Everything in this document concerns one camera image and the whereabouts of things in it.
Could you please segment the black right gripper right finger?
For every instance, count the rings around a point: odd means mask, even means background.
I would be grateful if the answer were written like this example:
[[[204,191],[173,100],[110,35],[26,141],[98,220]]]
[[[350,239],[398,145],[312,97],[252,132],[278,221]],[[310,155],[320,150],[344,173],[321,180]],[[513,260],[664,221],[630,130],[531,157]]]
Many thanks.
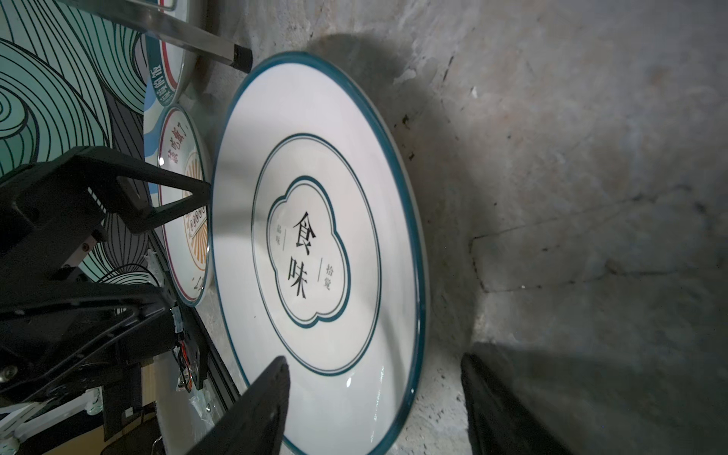
[[[569,454],[479,356],[461,360],[468,440],[474,454]]]

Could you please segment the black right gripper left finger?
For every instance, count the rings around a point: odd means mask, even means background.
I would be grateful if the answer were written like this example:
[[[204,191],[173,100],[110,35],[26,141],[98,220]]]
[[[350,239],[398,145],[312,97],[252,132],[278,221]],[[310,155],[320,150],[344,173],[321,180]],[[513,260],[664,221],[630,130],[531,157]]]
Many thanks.
[[[278,454],[284,440],[290,373],[278,356],[191,450],[191,454]]]

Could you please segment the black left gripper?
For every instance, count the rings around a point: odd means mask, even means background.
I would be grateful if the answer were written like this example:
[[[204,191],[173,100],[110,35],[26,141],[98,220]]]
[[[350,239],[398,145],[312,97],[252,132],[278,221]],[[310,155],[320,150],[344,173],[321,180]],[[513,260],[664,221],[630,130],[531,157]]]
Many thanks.
[[[53,161],[26,164],[1,177],[1,294],[22,296],[51,282],[100,227],[114,186],[115,212],[134,234],[152,231],[210,202],[210,184],[107,147],[76,147]],[[157,186],[153,206],[133,180]]]

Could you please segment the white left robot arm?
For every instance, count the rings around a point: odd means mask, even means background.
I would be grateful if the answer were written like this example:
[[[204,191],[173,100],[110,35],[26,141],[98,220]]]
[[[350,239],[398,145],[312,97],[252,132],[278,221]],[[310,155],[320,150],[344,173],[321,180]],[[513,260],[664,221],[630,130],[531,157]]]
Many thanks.
[[[108,434],[140,405],[142,362],[176,343],[172,288],[144,254],[155,230],[205,208],[210,185],[102,146],[1,179],[1,436],[72,396],[102,401]]]

